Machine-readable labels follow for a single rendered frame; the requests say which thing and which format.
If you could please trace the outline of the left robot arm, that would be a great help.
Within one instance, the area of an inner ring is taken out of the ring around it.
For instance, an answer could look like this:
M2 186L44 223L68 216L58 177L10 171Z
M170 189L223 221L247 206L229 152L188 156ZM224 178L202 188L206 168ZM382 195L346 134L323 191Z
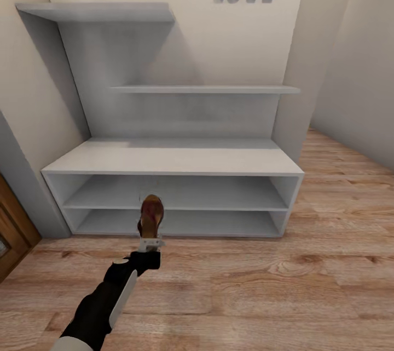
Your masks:
M86 296L50 351L101 351L107 334L113 330L136 282L147 270L160 267L160 252L149 248L163 248L163 239L142 238L138 251L130 257L112 263L103 283Z

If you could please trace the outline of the sandal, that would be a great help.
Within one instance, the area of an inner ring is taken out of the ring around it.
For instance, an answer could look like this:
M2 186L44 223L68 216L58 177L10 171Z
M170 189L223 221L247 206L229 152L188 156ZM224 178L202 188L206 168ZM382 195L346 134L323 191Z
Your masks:
M149 195L141 208L141 221L137 230L141 238L157 239L157 230L164 219L164 207L161 200L155 195ZM149 252L157 252L158 248L149 248Z

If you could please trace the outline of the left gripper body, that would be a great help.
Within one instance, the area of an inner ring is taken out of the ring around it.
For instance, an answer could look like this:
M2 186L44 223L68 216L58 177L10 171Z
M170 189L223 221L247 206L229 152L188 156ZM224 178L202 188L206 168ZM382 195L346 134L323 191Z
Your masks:
M139 257L142 259L144 263L143 273L147 270L157 270L160 267L160 252L139 253L134 251L130 254L130 257Z

